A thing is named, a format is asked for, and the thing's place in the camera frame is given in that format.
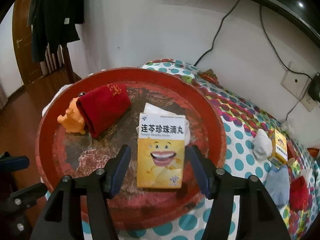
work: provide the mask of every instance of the orange plastic figurine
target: orange plastic figurine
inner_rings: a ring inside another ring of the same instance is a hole
[[[76,107],[77,98],[71,100],[69,108],[66,110],[64,116],[59,115],[57,121],[63,125],[67,133],[81,133],[85,134],[85,122]]]

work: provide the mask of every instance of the white wall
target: white wall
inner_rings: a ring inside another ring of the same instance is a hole
[[[149,60],[175,58],[194,63],[206,51],[221,18],[236,0],[85,0],[81,41],[69,44],[76,73],[141,66]],[[298,28],[264,8],[265,26],[286,64],[290,60],[310,75],[320,70],[320,50]],[[242,0],[200,63],[212,68],[220,83],[252,100],[279,120],[296,103],[281,85],[285,70],[268,44],[258,4]],[[320,145],[320,109],[301,104],[289,116],[296,137]]]
[[[12,40],[13,5],[0,23],[0,84],[7,97],[23,85]]]

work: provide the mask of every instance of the power cord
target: power cord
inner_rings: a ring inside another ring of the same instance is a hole
[[[270,40],[270,38],[269,38],[269,36],[268,36],[268,34],[267,34],[267,32],[266,32],[266,29],[265,29],[265,27],[264,27],[263,19],[262,19],[262,5],[261,5],[261,4],[259,5],[259,15],[260,15],[260,22],[261,22],[261,27],[262,27],[262,30],[263,30],[263,32],[264,32],[264,35],[266,36],[267,40],[269,41],[269,43],[270,43],[270,45],[271,45],[274,53],[276,54],[276,56],[277,56],[278,60],[281,62],[281,64],[282,64],[287,70],[289,70],[290,72],[295,73],[295,74],[299,74],[299,75],[307,76],[308,78],[310,78],[310,79],[312,80],[312,77],[310,77],[308,74],[303,73],[303,72],[293,71],[293,70],[291,70],[290,68],[288,68],[288,67],[284,64],[284,62],[283,62],[282,59],[280,58],[278,52],[276,51],[275,46],[273,46],[273,44],[272,44],[272,42],[271,42],[271,40]],[[308,87],[306,88],[306,91],[303,93],[302,98],[300,98],[299,101],[294,105],[294,107],[287,113],[287,116],[286,116],[286,118],[285,118],[286,121],[287,121],[287,119],[288,119],[288,115],[289,115],[289,114],[293,111],[293,109],[295,109],[295,107],[302,101],[302,99],[304,98],[304,96],[306,95],[306,93],[307,93],[307,91],[308,91],[308,88],[309,88],[309,85],[308,85]]]
[[[273,46],[273,44],[272,44],[272,42],[271,42],[271,40],[270,40],[270,38],[269,38],[269,36],[268,36],[268,34],[267,34],[267,32],[266,32],[266,29],[264,28],[264,24],[263,24],[263,20],[262,20],[262,5],[261,5],[261,4],[259,5],[259,14],[260,14],[260,22],[261,22],[262,30],[263,30],[263,32],[264,32],[267,40],[269,41],[269,43],[270,43],[270,45],[271,45],[274,53],[276,54],[278,60],[281,62],[281,64],[282,64],[287,70],[289,70],[290,72],[295,73],[295,74],[299,74],[299,75],[305,75],[305,76],[307,76],[308,78],[310,78],[310,79],[312,80],[312,77],[310,77],[308,74],[303,73],[303,72],[293,71],[293,70],[291,70],[290,68],[288,68],[288,67],[284,64],[284,62],[283,62],[282,59],[280,58],[278,52],[276,51],[275,46]]]
[[[202,56],[197,60],[197,62],[194,64],[194,66],[197,66],[198,63],[199,63],[199,61],[200,61],[207,53],[209,53],[210,51],[213,50],[214,42],[215,42],[215,40],[216,40],[216,38],[217,38],[220,30],[221,30],[221,27],[222,27],[222,24],[223,24],[224,19],[227,18],[227,17],[230,15],[230,13],[232,13],[232,11],[236,8],[236,6],[238,5],[239,2],[240,2],[240,0],[237,0],[237,2],[236,2],[235,5],[231,8],[231,10],[228,11],[228,13],[222,18],[221,23],[220,23],[220,26],[219,26],[219,28],[218,28],[218,31],[217,31],[216,35],[214,36],[214,38],[213,38],[211,49],[207,50],[204,54],[202,54]]]

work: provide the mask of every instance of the polka dot tablecloth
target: polka dot tablecloth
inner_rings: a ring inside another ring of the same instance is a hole
[[[226,131],[227,151],[223,168],[233,176],[248,178],[256,175],[263,183],[270,170],[269,161],[258,162],[252,153],[252,140],[257,129],[270,133],[279,130],[281,124],[270,114],[255,104],[226,90],[218,83],[212,84],[198,77],[198,69],[189,63],[174,59],[150,61],[142,68],[177,75],[186,82],[198,87],[217,109]],[[292,239],[299,239],[320,210],[320,169],[306,148],[295,139],[287,137],[294,148],[301,168],[312,168],[313,175],[309,186],[308,206],[303,211],[293,212],[290,207],[279,209]],[[291,180],[294,179],[289,169]],[[162,240],[200,240],[207,224],[213,200],[203,199],[193,210],[164,225],[136,231],[119,231],[119,239],[162,239]],[[239,217],[239,196],[234,197],[229,240],[236,238]],[[92,239],[90,227],[83,222],[85,239]]]

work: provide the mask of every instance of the silver bolt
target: silver bolt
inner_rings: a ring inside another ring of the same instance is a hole
[[[15,202],[16,205],[20,205],[20,204],[21,204],[21,199],[16,198],[16,199],[14,200],[14,202]]]
[[[17,224],[17,228],[19,231],[23,231],[24,230],[24,226],[21,223]]]
[[[254,176],[254,175],[251,175],[250,176],[250,180],[253,181],[253,182],[257,182],[258,181],[258,177]]]
[[[104,173],[104,169],[103,168],[99,168],[96,170],[96,174],[101,175]]]
[[[62,181],[63,182],[67,182],[68,180],[70,180],[72,177],[70,176],[70,175],[64,175],[63,177],[62,177]]]
[[[216,172],[219,174],[219,175],[223,175],[224,174],[224,169],[222,169],[222,168],[217,168],[216,169]]]

